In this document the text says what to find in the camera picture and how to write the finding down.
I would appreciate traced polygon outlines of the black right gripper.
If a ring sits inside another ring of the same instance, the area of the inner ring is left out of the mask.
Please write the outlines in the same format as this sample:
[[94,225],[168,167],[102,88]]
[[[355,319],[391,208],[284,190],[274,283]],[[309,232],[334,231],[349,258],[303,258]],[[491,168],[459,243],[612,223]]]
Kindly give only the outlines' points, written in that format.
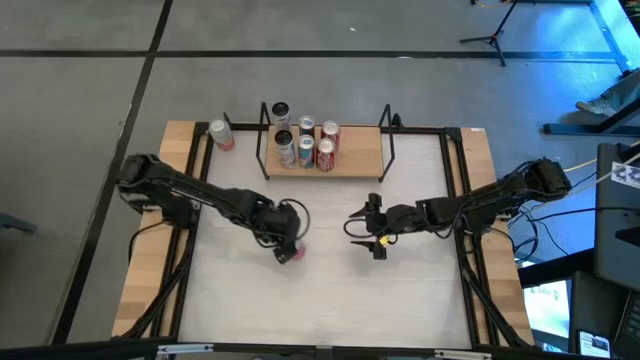
[[[385,212],[381,211],[382,197],[376,193],[370,193],[366,207],[351,214],[349,218],[366,217],[366,230],[374,237],[370,241],[352,241],[352,244],[365,247],[369,250],[374,260],[386,260],[387,248],[395,245],[400,234],[410,232],[416,226],[416,210],[409,205],[395,205]],[[381,237],[388,236],[390,243],[383,246],[379,243]]]

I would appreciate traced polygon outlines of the red cola can white lettering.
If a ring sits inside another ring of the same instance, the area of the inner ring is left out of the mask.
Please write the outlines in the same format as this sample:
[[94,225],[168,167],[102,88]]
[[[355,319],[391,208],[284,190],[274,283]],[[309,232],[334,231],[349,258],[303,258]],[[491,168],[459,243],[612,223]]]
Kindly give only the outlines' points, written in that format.
[[321,139],[316,146],[316,166],[322,172],[329,172],[335,166],[335,143],[330,138]]

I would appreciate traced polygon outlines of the red cola can black lettering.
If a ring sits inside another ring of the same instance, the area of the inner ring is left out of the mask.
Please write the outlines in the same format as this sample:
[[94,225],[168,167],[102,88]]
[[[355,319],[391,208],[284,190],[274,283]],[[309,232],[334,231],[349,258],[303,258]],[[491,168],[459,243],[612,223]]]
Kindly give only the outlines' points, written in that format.
[[341,137],[341,127],[338,122],[336,122],[335,120],[327,120],[322,124],[321,138],[331,139],[335,145],[336,152],[339,151],[340,137]]

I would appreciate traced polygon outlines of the white slim energy drink can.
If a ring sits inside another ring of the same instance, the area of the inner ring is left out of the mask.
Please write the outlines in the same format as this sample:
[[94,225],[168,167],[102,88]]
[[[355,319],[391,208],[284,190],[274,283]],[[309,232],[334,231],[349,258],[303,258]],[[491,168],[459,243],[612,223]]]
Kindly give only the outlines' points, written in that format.
[[290,108],[285,102],[277,102],[272,108],[273,124],[278,131],[291,131]]
[[274,141],[281,166],[293,168],[296,157],[292,133],[288,130],[280,130],[275,134]]

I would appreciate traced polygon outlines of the light wooden table side board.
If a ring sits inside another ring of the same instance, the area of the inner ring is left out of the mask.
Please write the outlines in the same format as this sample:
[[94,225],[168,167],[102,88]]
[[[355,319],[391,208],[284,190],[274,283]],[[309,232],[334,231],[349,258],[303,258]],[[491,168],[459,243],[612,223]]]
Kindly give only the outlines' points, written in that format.
[[[493,160],[487,134],[480,128],[461,130],[462,156],[466,160],[469,187],[476,189],[496,180]],[[507,224],[498,220],[493,230],[484,234],[481,246],[468,255],[472,269],[476,269],[476,259],[484,259],[484,269],[488,280],[489,293],[501,314],[518,335],[532,345],[534,339],[526,314],[524,295],[520,284],[517,265],[514,260],[511,241],[506,237]]]
[[[157,155],[174,169],[198,177],[202,173],[208,144],[206,124],[170,121]],[[188,243],[188,230],[175,230],[160,220],[158,211],[142,216],[141,233],[134,242],[112,329],[114,336],[124,334],[143,315],[177,267]]]

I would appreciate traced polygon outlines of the lit monitor screen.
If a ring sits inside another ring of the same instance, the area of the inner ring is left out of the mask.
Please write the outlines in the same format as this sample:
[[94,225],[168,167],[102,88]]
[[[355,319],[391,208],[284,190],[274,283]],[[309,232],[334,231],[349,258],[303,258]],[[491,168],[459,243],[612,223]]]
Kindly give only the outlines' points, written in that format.
[[571,281],[562,280],[523,289],[534,342],[544,351],[569,350]]

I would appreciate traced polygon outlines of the black tripod stand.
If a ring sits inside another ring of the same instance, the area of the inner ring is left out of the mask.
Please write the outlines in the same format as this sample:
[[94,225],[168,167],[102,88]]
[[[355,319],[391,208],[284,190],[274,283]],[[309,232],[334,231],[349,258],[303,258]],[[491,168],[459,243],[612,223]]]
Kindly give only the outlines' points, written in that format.
[[485,43],[486,45],[492,47],[496,51],[496,53],[498,55],[498,59],[499,59],[500,65],[502,67],[506,66],[506,60],[505,60],[504,52],[501,49],[501,46],[499,44],[499,38],[504,33],[504,26],[505,26],[506,22],[508,21],[509,17],[511,16],[513,10],[515,9],[516,5],[518,4],[518,0],[507,0],[507,3],[510,4],[509,9],[508,9],[507,13],[503,16],[503,18],[502,18],[501,22],[499,23],[499,25],[497,26],[496,30],[491,35],[481,36],[481,37],[463,38],[463,39],[459,40],[460,44],[482,42],[482,43]]

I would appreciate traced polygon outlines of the black computer case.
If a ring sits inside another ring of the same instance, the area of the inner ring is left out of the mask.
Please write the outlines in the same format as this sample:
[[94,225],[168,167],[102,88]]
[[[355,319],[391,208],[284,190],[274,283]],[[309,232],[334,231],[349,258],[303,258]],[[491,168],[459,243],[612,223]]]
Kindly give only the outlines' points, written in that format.
[[[640,189],[610,179],[612,163],[631,158],[623,144],[601,143],[597,150],[595,273],[640,291]],[[630,163],[640,167],[640,158]]]

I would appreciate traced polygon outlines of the smartphone with lit screen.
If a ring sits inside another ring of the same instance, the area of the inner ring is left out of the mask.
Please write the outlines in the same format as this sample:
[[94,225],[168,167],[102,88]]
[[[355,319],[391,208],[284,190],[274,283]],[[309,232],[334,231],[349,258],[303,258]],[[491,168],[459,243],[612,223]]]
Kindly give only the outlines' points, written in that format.
[[578,353],[583,356],[610,359],[611,345],[607,338],[579,330],[577,332]]

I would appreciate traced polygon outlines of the white marker tag sticker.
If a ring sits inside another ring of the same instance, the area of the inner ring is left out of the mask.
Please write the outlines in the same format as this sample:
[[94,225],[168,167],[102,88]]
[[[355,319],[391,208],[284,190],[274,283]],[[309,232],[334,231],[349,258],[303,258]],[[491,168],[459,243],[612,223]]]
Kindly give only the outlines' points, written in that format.
[[613,162],[610,179],[613,182],[640,189],[640,167]]

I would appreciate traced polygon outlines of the grey chair leg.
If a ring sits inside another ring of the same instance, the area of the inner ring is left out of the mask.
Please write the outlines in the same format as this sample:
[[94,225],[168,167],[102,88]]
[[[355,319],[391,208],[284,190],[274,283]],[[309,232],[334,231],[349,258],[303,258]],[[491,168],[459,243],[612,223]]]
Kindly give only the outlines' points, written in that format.
[[33,234],[36,232],[37,226],[12,215],[0,212],[0,229],[15,229]]

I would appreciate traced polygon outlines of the person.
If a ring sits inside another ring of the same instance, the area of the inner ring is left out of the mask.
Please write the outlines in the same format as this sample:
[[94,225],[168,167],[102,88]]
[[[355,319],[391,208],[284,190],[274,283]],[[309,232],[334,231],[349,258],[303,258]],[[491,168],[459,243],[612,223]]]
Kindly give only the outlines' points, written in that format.
[[640,68],[626,72],[599,97],[578,101],[575,107],[596,115],[612,116],[640,98]]

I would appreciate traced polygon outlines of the wooden shelf with black frame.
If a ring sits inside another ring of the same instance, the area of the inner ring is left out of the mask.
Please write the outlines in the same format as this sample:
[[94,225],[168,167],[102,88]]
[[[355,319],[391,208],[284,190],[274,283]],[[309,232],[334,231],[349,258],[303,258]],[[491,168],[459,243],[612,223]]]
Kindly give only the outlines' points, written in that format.
[[323,172],[316,166],[302,168],[299,163],[283,167],[276,150],[276,130],[270,110],[261,103],[257,125],[255,157],[266,180],[272,177],[376,178],[384,180],[395,160],[394,135],[402,129],[398,113],[386,104],[377,125],[342,126],[340,150],[333,170]]

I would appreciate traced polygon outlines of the silver aluminium bracket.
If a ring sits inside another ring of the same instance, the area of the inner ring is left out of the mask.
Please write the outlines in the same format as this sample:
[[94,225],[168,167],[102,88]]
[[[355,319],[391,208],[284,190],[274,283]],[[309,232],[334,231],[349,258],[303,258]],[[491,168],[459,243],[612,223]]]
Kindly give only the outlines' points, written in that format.
[[493,360],[490,353],[451,349],[436,349],[434,351],[434,357],[444,360]]
[[212,343],[186,343],[186,344],[170,344],[160,345],[157,348],[157,356],[169,356],[180,354],[194,354],[212,352],[214,345]]

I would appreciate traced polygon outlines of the black desk leg frame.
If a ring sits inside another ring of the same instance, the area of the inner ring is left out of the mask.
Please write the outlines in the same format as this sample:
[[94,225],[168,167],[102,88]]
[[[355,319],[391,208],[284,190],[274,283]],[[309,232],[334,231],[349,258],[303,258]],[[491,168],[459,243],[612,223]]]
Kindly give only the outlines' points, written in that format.
[[640,125],[628,126],[636,118],[640,119],[640,98],[599,124],[549,123],[543,125],[542,132],[546,135],[640,137]]

